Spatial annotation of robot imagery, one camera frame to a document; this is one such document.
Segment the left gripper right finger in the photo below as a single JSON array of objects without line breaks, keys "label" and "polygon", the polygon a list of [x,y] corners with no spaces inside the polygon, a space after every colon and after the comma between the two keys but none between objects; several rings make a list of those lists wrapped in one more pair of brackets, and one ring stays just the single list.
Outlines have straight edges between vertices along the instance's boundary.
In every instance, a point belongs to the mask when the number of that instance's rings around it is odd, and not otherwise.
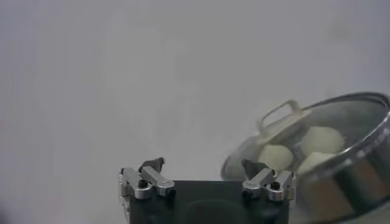
[{"label": "left gripper right finger", "polygon": [[270,201],[295,200],[294,172],[283,170],[277,173],[265,163],[242,160],[247,180],[242,183],[245,200],[266,197]]}]

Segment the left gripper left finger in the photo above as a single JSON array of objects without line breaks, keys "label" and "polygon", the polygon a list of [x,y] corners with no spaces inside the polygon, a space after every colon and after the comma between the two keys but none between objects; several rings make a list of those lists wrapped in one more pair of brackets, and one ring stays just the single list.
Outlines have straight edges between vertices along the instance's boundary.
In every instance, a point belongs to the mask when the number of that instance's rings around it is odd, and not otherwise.
[{"label": "left gripper left finger", "polygon": [[165,163],[162,157],[147,160],[138,169],[123,167],[118,172],[118,197],[124,213],[130,213],[130,198],[147,200],[155,193],[165,199],[176,196],[176,185],[173,180],[162,176]]}]

